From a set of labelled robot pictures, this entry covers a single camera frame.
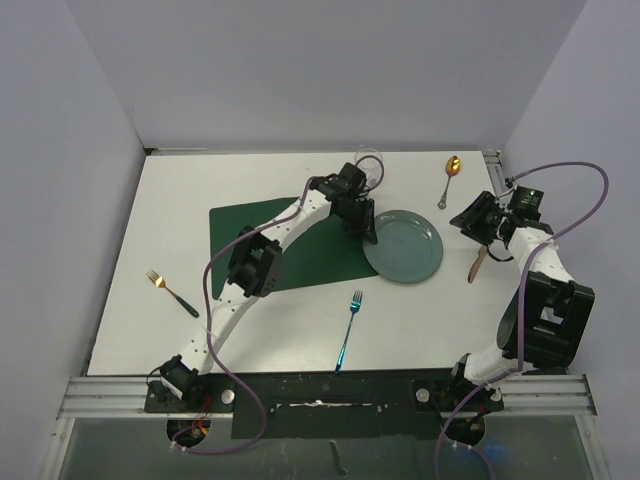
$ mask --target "gold fork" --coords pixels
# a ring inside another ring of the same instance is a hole
[[[153,270],[149,270],[147,272],[147,277],[149,278],[149,280],[151,280],[151,282],[156,287],[164,288],[167,292],[169,292],[173,296],[173,298],[178,300],[178,303],[180,305],[182,305],[184,307],[184,309],[187,312],[189,312],[193,317],[198,318],[200,316],[200,314],[198,313],[198,311],[195,308],[193,308],[181,296],[177,295],[173,290],[171,290],[169,287],[167,287],[167,282],[165,282],[164,278],[162,278],[156,272],[154,272]]]

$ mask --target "teal fork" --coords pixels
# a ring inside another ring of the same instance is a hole
[[[349,320],[347,335],[344,337],[342,350],[340,350],[340,355],[338,356],[338,363],[336,363],[336,375],[340,373],[340,369],[342,368],[342,360],[344,360],[344,352],[347,349],[347,340],[349,340],[349,333],[351,332],[351,324],[353,323],[353,317],[355,317],[356,313],[360,311],[360,305],[362,305],[362,290],[356,290],[356,293],[353,294],[353,298],[351,299],[351,307],[349,307],[349,310],[351,310],[351,320]]]

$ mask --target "white table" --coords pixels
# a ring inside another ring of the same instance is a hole
[[[436,206],[444,165],[457,154],[448,207]],[[311,175],[338,172],[353,153],[148,157],[89,367],[89,375],[141,375],[178,353],[204,319],[202,273],[209,258],[209,210],[302,192]],[[493,342],[518,283],[512,263],[485,260],[467,273],[479,246],[449,225],[482,190],[492,191],[480,152],[385,153],[376,212],[414,211],[442,237],[444,259],[427,281],[397,285],[371,277],[276,292],[241,320],[222,349],[241,372],[332,370],[353,291],[364,291],[344,370],[449,368]],[[145,277],[154,269],[201,313],[193,319]]]

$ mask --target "round plate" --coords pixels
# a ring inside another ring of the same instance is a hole
[[[418,283],[433,275],[442,262],[442,239],[417,213],[391,210],[375,218],[378,244],[364,241],[364,255],[383,277],[398,283]]]

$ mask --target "utensil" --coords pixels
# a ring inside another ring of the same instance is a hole
[[[200,316],[200,314],[195,308],[193,308],[181,296],[177,295],[173,290],[167,287],[167,283],[165,282],[164,278],[162,278],[156,272],[154,272],[153,270],[149,270],[147,272],[147,277],[149,278],[149,280],[151,280],[151,282],[156,287],[164,288],[167,292],[169,292],[173,296],[173,298],[178,300],[178,303],[182,305],[184,309],[191,314],[192,317],[198,318]]]
[[[449,191],[449,183],[451,183],[451,178],[460,172],[460,157],[457,155],[451,157],[449,161],[447,161],[444,171],[447,172],[449,178],[447,178],[447,186],[444,187],[444,193],[438,202],[438,208],[440,210],[447,208],[447,192]]]
[[[342,350],[338,355],[338,363],[336,363],[336,375],[340,373],[342,368],[342,360],[344,360],[344,352],[347,349],[347,340],[349,340],[349,333],[351,332],[351,324],[353,323],[353,317],[360,311],[360,305],[362,304],[362,290],[356,290],[351,299],[351,320],[349,320],[349,327],[347,328],[347,335],[344,337],[344,343],[342,344]]]
[[[472,283],[473,279],[476,278],[476,274],[480,269],[480,265],[482,265],[482,262],[484,261],[484,257],[487,256],[488,251],[489,251],[489,248],[486,245],[481,246],[480,250],[478,250],[478,258],[476,258],[476,261],[473,262],[473,265],[471,265],[471,269],[469,270],[469,276],[467,277],[467,281],[469,283]]]
[[[442,262],[442,239],[428,220],[406,210],[390,210],[374,219],[378,243],[364,241],[369,264],[397,283],[418,283],[433,275]]]

